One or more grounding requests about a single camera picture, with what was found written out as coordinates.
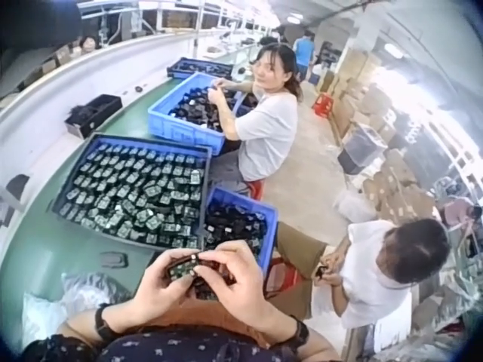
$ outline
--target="red plastic stool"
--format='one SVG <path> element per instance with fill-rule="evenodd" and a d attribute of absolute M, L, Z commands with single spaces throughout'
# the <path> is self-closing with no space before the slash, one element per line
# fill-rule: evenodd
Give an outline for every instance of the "red plastic stool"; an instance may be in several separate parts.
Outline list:
<path fill-rule="evenodd" d="M 265 183 L 264 179 L 258 179 L 257 181 L 247 182 L 247 186 L 250 189 L 251 198 L 257 201 L 260 201 L 262 199 L 264 183 Z"/>
<path fill-rule="evenodd" d="M 322 93 L 318 96 L 312 109 L 316 115 L 327 118 L 331 113 L 332 106 L 334 105 L 334 99 L 326 93 Z"/>
<path fill-rule="evenodd" d="M 270 280 L 270 274 L 274 267 L 285 267 L 284 278 L 280 286 L 277 286 L 275 289 L 268 290 L 268 282 Z M 299 281 L 303 280 L 302 275 L 295 269 L 295 267 L 291 264 L 287 264 L 281 257 L 273 258 L 269 265 L 269 270 L 266 273 L 265 283 L 263 285 L 263 292 L 266 296 L 272 297 L 284 290 L 287 290 L 297 284 Z"/>

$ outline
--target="wristwatch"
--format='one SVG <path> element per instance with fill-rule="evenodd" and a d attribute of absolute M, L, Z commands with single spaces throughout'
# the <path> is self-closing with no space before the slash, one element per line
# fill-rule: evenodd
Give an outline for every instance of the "wristwatch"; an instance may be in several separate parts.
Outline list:
<path fill-rule="evenodd" d="M 273 345 L 270 349 L 288 347 L 295 355 L 297 355 L 297 349 L 299 349 L 309 341 L 309 329 L 304 324 L 304 322 L 298 320 L 293 315 L 291 315 L 290 317 L 292 317 L 297 322 L 297 330 L 295 331 L 295 334 L 291 338 L 287 339 L 285 342 Z"/>
<path fill-rule="evenodd" d="M 108 342 L 108 343 L 122 336 L 121 334 L 114 332 L 111 329 L 111 327 L 109 327 L 107 322 L 103 319 L 103 311 L 104 309 L 106 309 L 106 307 L 109 307 L 109 306 L 111 305 L 107 303 L 103 303 L 99 305 L 99 308 L 96 310 L 96 314 L 94 317 L 97 334 L 104 342 Z"/>

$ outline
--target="green conveyor surface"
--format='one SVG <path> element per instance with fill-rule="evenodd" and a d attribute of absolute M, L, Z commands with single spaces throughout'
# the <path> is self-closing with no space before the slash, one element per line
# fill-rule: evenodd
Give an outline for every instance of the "green conveyor surface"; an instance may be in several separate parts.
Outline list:
<path fill-rule="evenodd" d="M 229 54 L 224 63 L 241 64 L 247 57 Z M 150 91 L 108 120 L 100 131 L 128 137 L 152 138 L 147 130 L 147 109 L 180 81 L 171 80 Z M 77 149 L 49 179 L 26 211 L 0 268 L 0 326 L 6 343 L 18 350 L 22 336 L 23 294 L 55 301 L 63 291 L 62 273 L 104 272 L 135 291 L 153 252 L 119 243 L 87 229 L 69 225 L 48 211 L 82 148 Z M 99 254 L 128 254 L 129 266 L 102 268 Z"/>

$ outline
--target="white t-shirt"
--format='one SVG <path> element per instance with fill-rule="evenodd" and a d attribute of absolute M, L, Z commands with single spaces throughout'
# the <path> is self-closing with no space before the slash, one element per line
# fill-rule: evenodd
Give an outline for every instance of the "white t-shirt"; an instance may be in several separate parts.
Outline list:
<path fill-rule="evenodd" d="M 399 284 L 386 277 L 376 264 L 384 235 L 394 224 L 376 220 L 349 225 L 349 247 L 340 271 L 343 288 L 349 298 L 342 314 L 346 329 L 366 326 L 395 311 L 411 291 L 411 285 Z M 333 312 L 332 289 L 328 285 L 314 287 L 312 316 Z"/>
<path fill-rule="evenodd" d="M 264 94 L 254 87 L 258 106 L 237 118 L 241 141 L 238 166 L 245 181 L 265 179 L 276 172 L 288 156 L 297 133 L 297 98 L 290 93 Z"/>

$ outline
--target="concrete floor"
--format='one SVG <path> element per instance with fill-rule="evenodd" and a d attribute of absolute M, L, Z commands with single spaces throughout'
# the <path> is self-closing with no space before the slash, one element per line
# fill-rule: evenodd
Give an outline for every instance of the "concrete floor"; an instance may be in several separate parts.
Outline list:
<path fill-rule="evenodd" d="M 311 105 L 315 88 L 303 82 L 304 99 L 299 107 L 297 137 L 281 169 L 266 181 L 263 200 L 278 208 L 281 221 L 314 238 L 337 246 L 346 236 L 348 222 L 332 207 L 346 188 L 337 162 L 336 146 L 327 120 L 315 115 Z M 315 328 L 341 352 L 346 331 L 338 318 L 313 318 Z"/>

